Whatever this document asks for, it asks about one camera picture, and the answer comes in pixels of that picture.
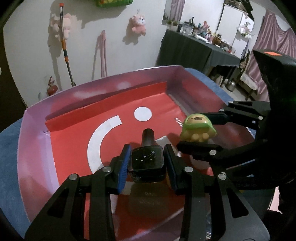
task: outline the pink hanging cloth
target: pink hanging cloth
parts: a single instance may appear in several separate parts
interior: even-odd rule
[[[101,77],[108,77],[106,61],[106,33],[105,30],[100,35],[100,54],[101,54]]]

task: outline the satin curtain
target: satin curtain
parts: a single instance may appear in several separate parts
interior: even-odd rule
[[[257,41],[253,47],[253,50],[256,49],[271,49],[296,58],[296,36],[291,28],[287,31],[282,30],[277,23],[276,15],[267,10]],[[257,100],[269,101],[267,86],[261,77],[253,52],[250,56],[250,64],[246,69],[246,74],[258,86]]]
[[[184,8],[185,0],[172,0],[171,8],[170,8],[170,20],[180,21],[183,8]]]

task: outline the black tablecloth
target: black tablecloth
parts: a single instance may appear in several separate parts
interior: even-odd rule
[[[157,65],[182,65],[208,74],[210,67],[239,66],[240,59],[212,44],[167,30],[162,40]]]

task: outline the silver pot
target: silver pot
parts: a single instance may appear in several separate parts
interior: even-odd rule
[[[234,81],[234,79],[229,80],[225,85],[226,89],[228,89],[230,92],[234,91],[235,86],[236,86],[236,82]]]

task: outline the green bag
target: green bag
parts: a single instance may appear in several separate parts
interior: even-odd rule
[[[96,0],[98,7],[119,7],[132,4],[133,0]]]

